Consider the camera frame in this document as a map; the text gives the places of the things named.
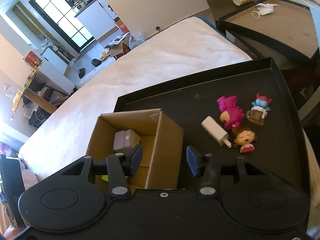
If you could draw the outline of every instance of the toy figurine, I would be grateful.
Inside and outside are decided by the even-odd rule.
[[[256,101],[252,102],[253,107],[245,115],[249,122],[262,126],[268,114],[267,111],[270,111],[270,107],[268,106],[271,101],[271,98],[268,99],[266,96],[260,96],[258,93]]]
[[[240,122],[244,117],[242,109],[236,106],[237,97],[221,97],[217,100],[219,104],[219,110],[221,112],[220,121],[224,122],[225,129],[231,129],[232,127],[240,127]]]
[[[254,150],[254,146],[251,144],[256,141],[258,137],[249,127],[232,128],[232,134],[236,136],[233,147],[237,148],[238,145],[242,145],[240,148],[241,153],[248,153]]]

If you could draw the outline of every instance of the tray rim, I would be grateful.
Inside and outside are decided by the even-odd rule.
[[[270,69],[273,72],[276,82],[279,86],[280,92],[282,94],[282,97],[284,99],[284,103],[288,109],[298,148],[301,174],[301,188],[310,197],[310,174],[308,153],[298,111],[293,102],[292,95],[289,91],[287,83],[285,82],[285,79],[282,76],[281,71],[279,70],[273,58],[271,57],[244,61],[232,65],[213,68],[194,74],[182,76],[180,78],[172,79],[166,82],[162,82],[147,88],[143,88],[141,90],[137,90],[135,92],[118,97],[114,108],[114,112],[122,112],[127,104],[148,97],[168,93],[174,90],[179,90],[194,85],[199,85],[206,82],[211,82],[217,79],[228,78],[231,76],[267,69]]]
[[[302,5],[300,3],[296,3],[293,1],[289,1],[289,0],[279,0],[279,1],[291,3],[291,4],[294,4],[296,6],[299,6],[301,8],[304,8],[304,9],[310,11],[310,8],[308,6]],[[308,62],[310,60],[317,59],[320,57],[319,47],[314,52],[313,56],[311,58],[309,58],[308,56],[304,55],[300,51],[292,48],[291,46],[289,46],[281,41],[278,41],[274,38],[271,38],[263,33],[259,33],[259,32],[252,30],[252,29],[249,29],[249,28],[246,28],[246,27],[243,27],[243,26],[226,21],[226,19],[228,19],[229,17],[231,17],[235,14],[238,14],[238,13],[240,13],[240,12],[242,12],[252,6],[254,6],[254,3],[248,3],[245,5],[242,5],[240,9],[235,10],[231,13],[228,13],[225,16],[220,17],[217,20],[217,22],[219,23],[219,27],[222,28],[223,30],[234,31],[239,35],[243,35],[243,36],[246,36],[247,38],[258,41],[261,44],[268,46],[269,48],[274,49],[274,50],[278,51],[279,53],[285,55],[287,58],[289,58],[291,60],[296,60],[296,61],[300,61],[300,62],[306,62],[306,61]]]

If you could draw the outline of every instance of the mug handle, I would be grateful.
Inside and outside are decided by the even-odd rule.
[[[252,110],[249,110],[248,112],[245,113],[245,117],[246,117],[247,119],[249,119],[249,118],[252,116],[252,113],[253,113],[253,111],[252,111]]]

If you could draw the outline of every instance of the plastic bag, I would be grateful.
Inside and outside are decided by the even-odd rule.
[[[137,35],[137,38],[134,38],[132,36],[130,36],[129,39],[129,48],[130,49],[134,49],[135,47],[138,47],[139,45],[141,45],[142,43],[144,43],[146,40],[144,39],[144,36],[142,33],[139,33]]]

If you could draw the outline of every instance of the black monitor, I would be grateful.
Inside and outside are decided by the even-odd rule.
[[[11,223],[17,227],[24,225],[18,210],[18,200],[24,191],[19,161],[0,154],[0,198]]]

